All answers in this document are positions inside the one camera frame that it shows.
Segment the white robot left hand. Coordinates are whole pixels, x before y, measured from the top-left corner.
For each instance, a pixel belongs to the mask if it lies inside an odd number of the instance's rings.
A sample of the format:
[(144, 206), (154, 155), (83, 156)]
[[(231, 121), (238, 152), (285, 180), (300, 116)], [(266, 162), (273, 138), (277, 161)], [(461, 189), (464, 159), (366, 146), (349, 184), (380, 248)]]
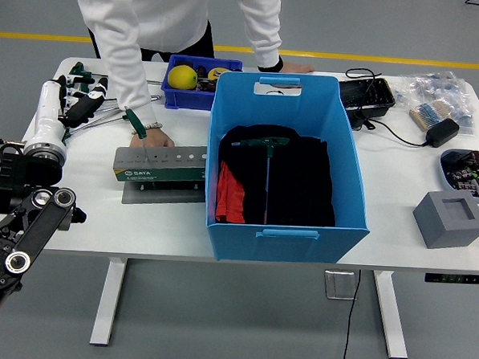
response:
[(61, 75), (45, 82), (35, 113), (34, 136), (26, 141), (24, 154), (63, 165), (67, 159), (66, 130), (88, 122), (104, 102), (107, 89), (104, 76), (95, 81), (81, 75)]

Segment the person's right hand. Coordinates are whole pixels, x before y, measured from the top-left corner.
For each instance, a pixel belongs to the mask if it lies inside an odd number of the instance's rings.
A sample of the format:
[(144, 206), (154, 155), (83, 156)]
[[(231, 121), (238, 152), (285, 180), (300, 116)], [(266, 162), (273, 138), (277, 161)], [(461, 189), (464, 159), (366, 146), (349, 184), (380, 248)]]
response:
[(146, 137), (140, 139), (137, 133), (133, 130), (132, 131), (132, 139), (130, 142), (130, 147), (139, 148), (139, 147), (174, 147), (174, 141), (167, 136), (167, 134), (162, 131), (160, 128), (158, 129), (148, 129), (146, 131)]

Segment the person's left hand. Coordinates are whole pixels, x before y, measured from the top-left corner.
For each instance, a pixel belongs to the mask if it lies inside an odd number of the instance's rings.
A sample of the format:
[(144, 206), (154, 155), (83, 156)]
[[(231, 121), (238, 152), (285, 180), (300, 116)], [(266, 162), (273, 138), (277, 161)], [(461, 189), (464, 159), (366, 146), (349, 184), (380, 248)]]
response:
[(289, 63), (289, 62), (284, 62), (281, 69), (282, 73), (288, 73), (288, 74), (292, 74), (292, 73), (308, 74), (314, 71), (315, 71), (315, 67), (310, 64)]

